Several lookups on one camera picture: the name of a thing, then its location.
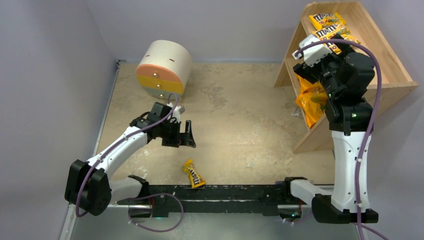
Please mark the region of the yellow candy pack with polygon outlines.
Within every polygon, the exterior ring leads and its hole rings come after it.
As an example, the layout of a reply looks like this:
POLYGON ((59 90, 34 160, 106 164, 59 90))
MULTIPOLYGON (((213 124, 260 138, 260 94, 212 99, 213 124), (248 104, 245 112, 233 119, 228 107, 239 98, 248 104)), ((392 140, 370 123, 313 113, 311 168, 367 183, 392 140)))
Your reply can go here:
POLYGON ((330 26, 332 24, 345 24, 346 21, 338 13, 317 13, 308 16, 309 21, 315 27, 316 30, 320 30, 323 27, 330 26))
POLYGON ((349 34, 337 33, 328 38, 329 40, 339 40, 330 42, 330 49, 339 56, 346 56, 349 53, 355 52, 355 48, 360 45, 360 42, 349 34))

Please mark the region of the yellow candy pack horizontal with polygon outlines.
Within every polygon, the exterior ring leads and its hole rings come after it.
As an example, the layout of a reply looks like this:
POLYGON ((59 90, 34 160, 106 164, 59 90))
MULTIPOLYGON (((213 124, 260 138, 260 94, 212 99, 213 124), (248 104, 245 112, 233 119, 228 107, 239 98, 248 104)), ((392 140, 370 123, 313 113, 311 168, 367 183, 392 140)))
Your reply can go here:
POLYGON ((341 23, 335 23, 325 26, 319 30, 313 31, 312 34, 320 40, 328 40, 334 37, 336 34, 349 34, 350 30, 348 27, 341 23))

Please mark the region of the large orange candy bag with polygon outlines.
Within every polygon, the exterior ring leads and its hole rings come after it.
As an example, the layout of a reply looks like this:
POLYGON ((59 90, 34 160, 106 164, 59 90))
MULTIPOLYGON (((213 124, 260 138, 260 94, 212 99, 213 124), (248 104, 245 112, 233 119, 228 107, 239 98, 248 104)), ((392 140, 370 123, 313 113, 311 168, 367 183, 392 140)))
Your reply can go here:
POLYGON ((324 88, 323 86, 319 83, 319 82, 315 82, 315 83, 310 83, 308 80, 306 80, 305 78, 296 75, 296 77, 299 80, 299 84, 300 84, 300 94, 305 94, 305 93, 324 93, 324 88))
POLYGON ((312 128, 325 114, 327 95, 324 91, 308 91, 299 94, 296 104, 303 110, 307 127, 312 128))

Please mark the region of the yellow M&M pack front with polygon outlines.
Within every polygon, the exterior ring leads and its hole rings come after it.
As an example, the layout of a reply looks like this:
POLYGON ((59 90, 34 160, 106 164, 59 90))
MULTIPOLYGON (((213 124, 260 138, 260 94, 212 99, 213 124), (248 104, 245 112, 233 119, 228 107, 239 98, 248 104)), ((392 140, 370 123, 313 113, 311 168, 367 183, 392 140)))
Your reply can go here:
POLYGON ((195 170, 191 158, 182 165, 181 170, 187 174, 192 188, 199 188, 206 184, 206 181, 195 170))

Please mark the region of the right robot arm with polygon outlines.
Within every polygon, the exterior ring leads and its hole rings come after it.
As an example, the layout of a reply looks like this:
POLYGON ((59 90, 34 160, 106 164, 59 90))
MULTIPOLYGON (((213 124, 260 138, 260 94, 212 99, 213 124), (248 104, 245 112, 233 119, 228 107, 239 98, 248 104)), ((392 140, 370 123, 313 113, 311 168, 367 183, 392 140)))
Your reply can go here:
POLYGON ((334 145, 333 190, 304 177, 287 177, 290 196, 311 206, 314 219, 326 224, 373 224, 379 220, 367 194, 367 148, 371 141, 373 107, 364 98, 375 76, 375 62, 359 52, 329 54, 310 66, 293 70, 327 95, 325 115, 334 145))

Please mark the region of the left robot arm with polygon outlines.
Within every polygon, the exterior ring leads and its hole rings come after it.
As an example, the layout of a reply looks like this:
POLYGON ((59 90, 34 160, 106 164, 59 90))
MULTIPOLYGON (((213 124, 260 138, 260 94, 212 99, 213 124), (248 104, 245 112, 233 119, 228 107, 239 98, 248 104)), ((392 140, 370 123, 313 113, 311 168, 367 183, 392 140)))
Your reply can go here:
POLYGON ((83 210, 76 215, 98 216, 111 203, 149 195, 149 183, 139 176, 129 175, 116 181, 111 178, 136 151, 157 138, 165 147, 195 148, 191 120, 186 120, 184 131, 180 131, 184 111, 181 105, 155 102, 150 111, 133 119, 103 151, 86 161, 75 160, 69 168, 64 199, 74 204, 76 210, 83 210))

